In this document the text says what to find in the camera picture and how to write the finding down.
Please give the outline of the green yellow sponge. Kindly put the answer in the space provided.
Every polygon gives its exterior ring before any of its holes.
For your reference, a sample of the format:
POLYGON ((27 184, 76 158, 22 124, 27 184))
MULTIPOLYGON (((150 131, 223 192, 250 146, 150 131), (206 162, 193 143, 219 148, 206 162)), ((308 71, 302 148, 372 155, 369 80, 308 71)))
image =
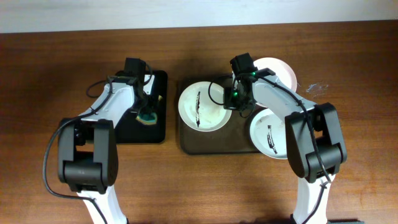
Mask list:
MULTIPOLYGON (((160 102, 162 101, 163 97, 159 95, 159 105, 160 102)), ((152 126, 157 124, 157 120, 158 120, 158 110, 159 107, 157 108, 157 110, 151 114, 145 114, 145 115, 138 115, 136 116, 136 121, 140 122, 143 125, 146 126, 152 126)))

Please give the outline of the white plate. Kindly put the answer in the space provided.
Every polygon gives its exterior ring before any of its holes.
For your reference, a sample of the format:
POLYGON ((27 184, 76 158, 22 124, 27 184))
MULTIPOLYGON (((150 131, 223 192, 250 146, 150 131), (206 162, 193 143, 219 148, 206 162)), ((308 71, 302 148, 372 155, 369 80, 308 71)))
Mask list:
POLYGON ((275 72, 279 81, 292 91, 297 90, 297 78, 292 68, 283 60, 273 57, 259 58, 254 61, 254 66, 258 70, 269 68, 275 72))
POLYGON ((270 109, 256 114, 249 126, 255 148, 273 159, 287 159, 285 124, 270 109))
POLYGON ((178 113, 183 122, 196 131, 212 132, 222 128, 230 119, 232 111, 221 103, 224 88, 210 82, 196 82, 182 91, 178 100, 178 113))

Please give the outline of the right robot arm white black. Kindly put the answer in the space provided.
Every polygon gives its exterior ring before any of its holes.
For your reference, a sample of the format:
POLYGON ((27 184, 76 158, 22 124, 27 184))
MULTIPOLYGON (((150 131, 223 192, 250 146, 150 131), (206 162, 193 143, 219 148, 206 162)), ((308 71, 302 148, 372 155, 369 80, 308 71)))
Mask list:
POLYGON ((227 110, 269 108, 285 124, 287 160, 298 177, 297 203, 291 223, 328 223, 331 184, 347 151, 336 108, 316 104, 285 86, 276 72, 258 69, 249 53, 230 60, 233 84, 224 91, 227 110))

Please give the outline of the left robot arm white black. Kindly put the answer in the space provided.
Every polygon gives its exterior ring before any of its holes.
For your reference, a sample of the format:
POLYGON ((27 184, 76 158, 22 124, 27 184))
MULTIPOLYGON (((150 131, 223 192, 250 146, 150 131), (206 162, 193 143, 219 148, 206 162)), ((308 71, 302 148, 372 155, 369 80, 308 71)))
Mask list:
POLYGON ((58 177, 83 200, 94 223, 128 223, 114 184, 118 174, 115 127, 126 112, 144 125, 155 125, 160 97, 146 93, 154 79, 151 67, 127 58, 124 69, 108 77, 104 91, 58 132, 58 177))

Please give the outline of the black plastic tray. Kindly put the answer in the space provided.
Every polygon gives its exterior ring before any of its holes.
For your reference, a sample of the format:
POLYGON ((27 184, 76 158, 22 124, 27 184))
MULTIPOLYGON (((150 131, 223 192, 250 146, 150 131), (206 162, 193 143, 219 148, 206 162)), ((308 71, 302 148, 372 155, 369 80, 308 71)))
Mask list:
POLYGON ((117 144, 157 144, 165 139, 168 75, 163 70, 155 70, 151 81, 150 96, 162 97, 154 110, 157 122, 144 125, 136 119, 137 114, 126 111, 114 130, 117 144))

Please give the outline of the brown serving tray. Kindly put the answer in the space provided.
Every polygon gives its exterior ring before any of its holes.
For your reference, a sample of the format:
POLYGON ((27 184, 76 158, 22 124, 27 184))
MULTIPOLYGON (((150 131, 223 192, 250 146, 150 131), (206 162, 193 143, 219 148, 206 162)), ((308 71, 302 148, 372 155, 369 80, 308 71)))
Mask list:
MULTIPOLYGON (((223 88, 230 87, 232 81, 229 78, 186 78, 178 84, 179 97, 189 85, 196 82, 210 82, 210 84, 219 84, 223 88)), ((187 154, 237 154, 252 153, 258 150, 253 146, 249 136, 249 126, 256 113, 261 111, 261 107, 248 118, 242 118, 238 111, 232 111, 229 121, 220 129, 212 132, 201 132, 189 128, 181 119, 178 113, 178 133, 180 148, 187 154)))

